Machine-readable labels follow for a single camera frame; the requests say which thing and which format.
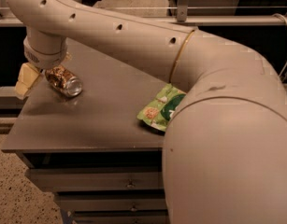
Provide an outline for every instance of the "gray tabletop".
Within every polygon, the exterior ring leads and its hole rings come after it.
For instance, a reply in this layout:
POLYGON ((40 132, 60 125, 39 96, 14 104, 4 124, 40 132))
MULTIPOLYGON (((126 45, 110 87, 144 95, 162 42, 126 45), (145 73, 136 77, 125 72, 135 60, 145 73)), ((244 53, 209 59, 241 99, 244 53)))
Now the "gray tabletop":
POLYGON ((83 81, 83 92, 65 99, 43 79, 17 118, 4 152, 92 152, 161 148, 162 133, 136 119, 165 85, 124 63, 68 40, 65 66, 83 81))

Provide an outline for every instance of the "chip bag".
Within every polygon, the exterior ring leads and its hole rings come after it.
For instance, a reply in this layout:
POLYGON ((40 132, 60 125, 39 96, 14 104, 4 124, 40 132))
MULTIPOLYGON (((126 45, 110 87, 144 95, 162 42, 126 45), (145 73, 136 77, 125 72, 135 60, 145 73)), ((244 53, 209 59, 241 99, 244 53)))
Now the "chip bag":
POLYGON ((175 109, 186 94, 171 84, 164 88, 146 105, 137 115, 149 126, 165 132, 168 122, 171 120, 175 109))

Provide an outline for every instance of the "screw hole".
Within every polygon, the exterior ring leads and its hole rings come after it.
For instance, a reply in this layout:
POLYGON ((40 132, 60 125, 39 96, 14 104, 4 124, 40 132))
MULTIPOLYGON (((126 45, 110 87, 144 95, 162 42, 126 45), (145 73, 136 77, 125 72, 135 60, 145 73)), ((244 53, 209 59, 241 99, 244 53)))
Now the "screw hole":
POLYGON ((117 28, 116 28, 116 30, 122 30, 122 25, 121 25, 121 24, 118 25, 117 28))
POLYGON ((47 4, 47 0, 42 0, 40 2, 40 7, 44 7, 47 4))
POLYGON ((169 44, 175 44, 177 42, 177 38, 173 37, 171 38, 169 44))
POLYGON ((69 17, 69 21, 73 21, 75 18, 76 18, 76 13, 72 14, 72 15, 69 17))

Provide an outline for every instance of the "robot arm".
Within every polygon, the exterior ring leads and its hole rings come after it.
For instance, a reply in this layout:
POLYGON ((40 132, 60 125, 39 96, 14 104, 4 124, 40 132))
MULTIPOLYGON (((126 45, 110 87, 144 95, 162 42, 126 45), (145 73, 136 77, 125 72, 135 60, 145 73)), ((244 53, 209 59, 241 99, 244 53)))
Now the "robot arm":
POLYGON ((28 27, 25 54, 37 67, 61 62, 66 37, 165 82, 177 64, 171 82, 188 94, 163 147, 171 223, 287 224, 287 94, 264 57, 199 30, 189 39, 192 28, 73 0, 8 2, 28 27))

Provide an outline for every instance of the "speckled floor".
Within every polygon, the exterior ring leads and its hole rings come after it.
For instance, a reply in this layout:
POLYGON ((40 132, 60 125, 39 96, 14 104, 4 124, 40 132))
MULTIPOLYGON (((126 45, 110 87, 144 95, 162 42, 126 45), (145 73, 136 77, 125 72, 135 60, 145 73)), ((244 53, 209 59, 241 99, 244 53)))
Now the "speckled floor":
MULTIPOLYGON (((142 17, 165 16, 167 6, 167 0, 103 0, 95 4, 95 7, 118 7, 114 10, 142 17)), ((0 118, 0 147, 14 122, 15 118, 0 118)), ((0 224, 63 223, 52 194, 43 193, 24 177, 25 170, 26 166, 16 155, 0 151, 0 224)))

